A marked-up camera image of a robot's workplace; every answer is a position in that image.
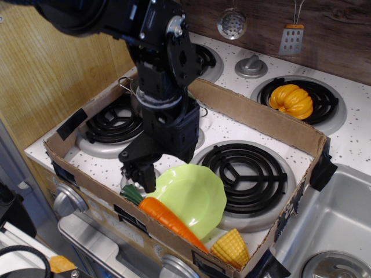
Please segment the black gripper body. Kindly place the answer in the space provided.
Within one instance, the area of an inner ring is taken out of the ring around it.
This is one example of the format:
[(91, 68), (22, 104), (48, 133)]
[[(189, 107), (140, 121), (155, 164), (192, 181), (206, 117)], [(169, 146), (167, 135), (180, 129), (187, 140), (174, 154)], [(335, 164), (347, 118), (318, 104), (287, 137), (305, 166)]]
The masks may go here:
[(143, 132), (119, 155), (124, 164), (151, 164), (162, 155), (174, 156), (186, 163), (193, 158), (199, 136), (199, 104), (189, 98), (163, 111), (143, 109)]

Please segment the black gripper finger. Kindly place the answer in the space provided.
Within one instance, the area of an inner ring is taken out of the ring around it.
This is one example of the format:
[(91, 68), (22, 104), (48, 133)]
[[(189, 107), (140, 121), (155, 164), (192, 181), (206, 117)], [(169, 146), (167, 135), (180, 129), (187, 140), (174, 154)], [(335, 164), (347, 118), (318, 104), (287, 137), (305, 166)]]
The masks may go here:
[(135, 163), (123, 163), (122, 174), (127, 180), (132, 180), (133, 182), (139, 182), (139, 170), (137, 164)]
[(144, 188), (146, 193), (155, 191), (156, 176), (153, 164), (140, 164), (138, 166), (137, 182)]

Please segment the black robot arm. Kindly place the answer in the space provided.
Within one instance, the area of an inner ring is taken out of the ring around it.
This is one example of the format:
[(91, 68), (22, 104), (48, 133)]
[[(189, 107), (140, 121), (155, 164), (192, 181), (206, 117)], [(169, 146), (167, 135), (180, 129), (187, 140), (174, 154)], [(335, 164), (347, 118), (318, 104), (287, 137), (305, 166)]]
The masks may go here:
[(188, 86), (202, 75), (186, 15), (176, 1), (17, 1), (71, 36), (104, 33), (126, 42), (137, 68), (143, 132), (120, 154), (126, 177), (156, 188), (154, 163), (189, 162), (199, 136), (199, 105)]

